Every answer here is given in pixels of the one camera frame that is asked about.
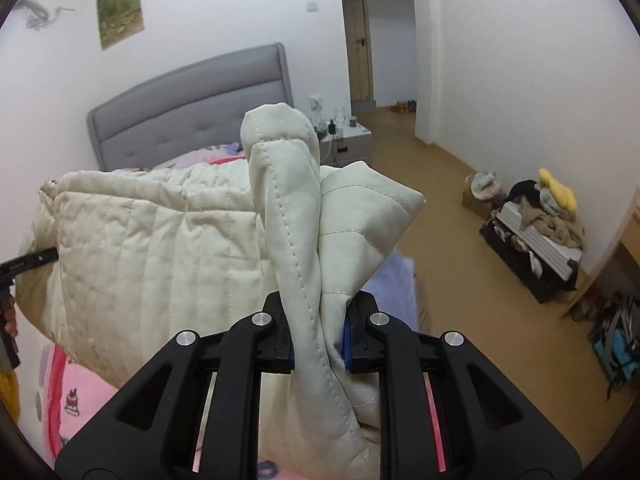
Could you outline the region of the left hand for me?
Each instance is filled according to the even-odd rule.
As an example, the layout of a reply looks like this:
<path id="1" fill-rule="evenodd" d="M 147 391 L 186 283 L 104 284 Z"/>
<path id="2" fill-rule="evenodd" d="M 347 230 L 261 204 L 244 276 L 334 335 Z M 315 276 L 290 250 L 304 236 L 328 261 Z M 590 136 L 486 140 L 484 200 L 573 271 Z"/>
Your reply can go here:
<path id="1" fill-rule="evenodd" d="M 16 316 L 15 316 L 15 300 L 11 294 L 5 296 L 1 300 L 1 307 L 4 319 L 4 331 L 12 338 L 16 338 L 18 335 Z"/>

